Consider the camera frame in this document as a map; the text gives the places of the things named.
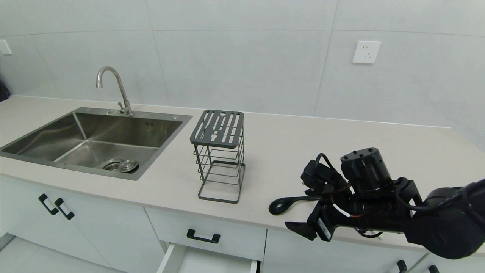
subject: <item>drawer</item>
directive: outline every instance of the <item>drawer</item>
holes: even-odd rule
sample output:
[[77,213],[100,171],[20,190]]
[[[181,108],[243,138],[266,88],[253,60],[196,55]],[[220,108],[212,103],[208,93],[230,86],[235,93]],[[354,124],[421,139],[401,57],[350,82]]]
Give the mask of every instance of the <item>drawer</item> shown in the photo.
[[265,228],[153,208],[146,212],[159,240],[263,261]]
[[264,273],[398,273],[403,260],[411,268],[425,252],[371,245],[307,240],[290,231],[268,230]]
[[256,273],[258,262],[170,244],[157,273]]

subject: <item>drain strainer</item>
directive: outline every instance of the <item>drain strainer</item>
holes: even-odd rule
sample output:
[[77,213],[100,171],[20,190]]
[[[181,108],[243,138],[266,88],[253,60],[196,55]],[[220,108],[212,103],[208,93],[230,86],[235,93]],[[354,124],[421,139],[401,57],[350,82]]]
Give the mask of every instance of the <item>drain strainer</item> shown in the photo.
[[101,163],[100,165],[102,166],[103,170],[116,171],[116,170],[118,170],[119,166],[123,162],[124,162],[123,159],[114,158],[114,159],[110,159],[108,161],[105,161],[105,162]]
[[130,172],[138,167],[138,161],[126,160],[118,166],[119,172]]

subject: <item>white cabinet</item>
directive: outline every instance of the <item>white cabinet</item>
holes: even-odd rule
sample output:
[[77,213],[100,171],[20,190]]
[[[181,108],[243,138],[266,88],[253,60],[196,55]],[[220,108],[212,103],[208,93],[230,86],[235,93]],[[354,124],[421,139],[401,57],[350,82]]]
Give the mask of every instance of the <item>white cabinet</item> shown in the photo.
[[50,191],[64,200],[61,208],[74,213],[72,221],[111,267],[128,273],[157,271],[164,252],[143,207]]
[[157,273],[256,273],[258,262],[170,244]]
[[163,260],[163,248],[143,207],[1,179],[6,232],[128,273],[154,273]]
[[266,229],[146,208],[162,241],[262,261]]
[[424,254],[337,240],[310,241],[290,231],[268,230],[262,272],[398,273],[398,261],[411,268]]
[[439,273],[474,273],[485,272],[485,257],[471,256],[458,260],[448,260],[429,254],[410,273],[437,273],[431,270],[436,266]]
[[[15,236],[104,266],[109,264],[70,220],[54,206],[46,187],[1,176],[1,224]],[[40,196],[47,197],[44,203]]]

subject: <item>floor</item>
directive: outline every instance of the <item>floor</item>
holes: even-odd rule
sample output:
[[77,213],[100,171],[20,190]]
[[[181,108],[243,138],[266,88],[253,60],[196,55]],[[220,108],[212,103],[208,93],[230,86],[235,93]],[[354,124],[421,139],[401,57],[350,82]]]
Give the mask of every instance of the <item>floor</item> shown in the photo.
[[0,251],[1,273],[123,273],[14,238]]

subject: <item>wall tile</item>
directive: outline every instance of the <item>wall tile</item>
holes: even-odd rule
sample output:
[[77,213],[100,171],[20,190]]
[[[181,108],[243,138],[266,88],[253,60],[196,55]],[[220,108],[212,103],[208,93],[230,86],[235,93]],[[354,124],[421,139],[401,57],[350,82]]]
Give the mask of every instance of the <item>wall tile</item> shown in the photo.
[[143,0],[17,2],[32,34],[151,29]]
[[61,98],[121,101],[118,84],[109,72],[102,89],[95,85],[98,70],[111,66],[120,74],[131,103],[168,105],[151,31],[38,34],[33,38]]
[[0,36],[28,34],[27,25],[16,0],[0,1]]
[[[358,40],[382,41],[375,64],[352,64]],[[485,70],[475,65],[485,58],[483,47],[481,37],[334,31],[315,115],[450,126],[476,144],[485,133],[478,105],[485,103],[485,79],[473,70]],[[450,94],[466,99],[433,100]]]
[[58,98],[46,66],[29,35],[3,37],[12,55],[0,54],[0,76],[15,95]]
[[340,0],[335,30],[485,36],[483,0]]
[[480,150],[485,152],[485,136],[482,136],[478,144],[476,144]]
[[330,31],[156,31],[172,106],[311,116]]
[[148,0],[154,30],[331,30],[337,0]]

